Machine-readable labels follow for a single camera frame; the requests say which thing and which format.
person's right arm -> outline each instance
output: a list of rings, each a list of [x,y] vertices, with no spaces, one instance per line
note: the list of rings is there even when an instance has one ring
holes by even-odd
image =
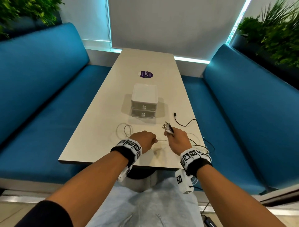
[[[174,136],[166,132],[165,135],[172,151],[180,155],[192,146],[186,132],[174,127],[173,130]],[[201,167],[197,178],[224,227],[285,227],[266,207],[214,167]]]

black planter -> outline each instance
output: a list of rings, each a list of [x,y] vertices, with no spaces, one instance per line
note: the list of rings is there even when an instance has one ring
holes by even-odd
[[[231,46],[299,90],[299,68],[275,64],[267,51],[255,43],[248,43],[246,38],[241,35],[236,35]]]
[[[62,24],[59,12],[55,12],[54,15],[57,17],[57,21],[55,22],[55,25],[52,26]],[[45,25],[41,20],[34,21],[27,16],[23,16],[16,21],[12,21],[10,23],[10,27],[11,29],[4,29],[4,33],[8,34],[9,38],[1,36],[0,41],[48,28],[48,26]]]

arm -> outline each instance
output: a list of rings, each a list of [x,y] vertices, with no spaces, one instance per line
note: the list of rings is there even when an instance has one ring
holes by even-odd
[[[142,153],[157,142],[156,135],[146,131],[134,133],[130,138],[139,142]],[[70,179],[47,200],[62,206],[74,227],[84,227],[102,205],[127,164],[128,159],[112,151]]]
[[[174,127],[173,130],[174,136],[166,132],[165,135],[172,151],[180,155],[192,146],[186,132]],[[266,207],[212,166],[201,167],[197,178],[224,227],[285,227]]]

green plant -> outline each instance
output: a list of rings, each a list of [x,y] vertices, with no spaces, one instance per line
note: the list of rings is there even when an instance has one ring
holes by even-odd
[[[10,28],[11,21],[21,16],[54,24],[57,18],[53,13],[59,10],[59,4],[63,4],[61,0],[0,0],[0,35],[4,28]]]
[[[262,15],[246,17],[238,25],[241,35],[270,53],[276,64],[299,67],[299,10],[297,2],[278,0],[269,4]]]

hand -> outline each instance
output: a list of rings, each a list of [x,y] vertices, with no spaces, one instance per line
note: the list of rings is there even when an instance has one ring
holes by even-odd
[[[168,143],[171,150],[177,154],[178,156],[181,155],[185,150],[192,148],[192,145],[189,141],[187,133],[182,131],[181,129],[173,128],[173,134],[169,134],[168,132],[164,132],[164,135],[168,138]]]
[[[140,144],[143,154],[150,150],[154,143],[158,142],[156,135],[147,131],[134,133],[130,136],[130,139],[136,140]]]

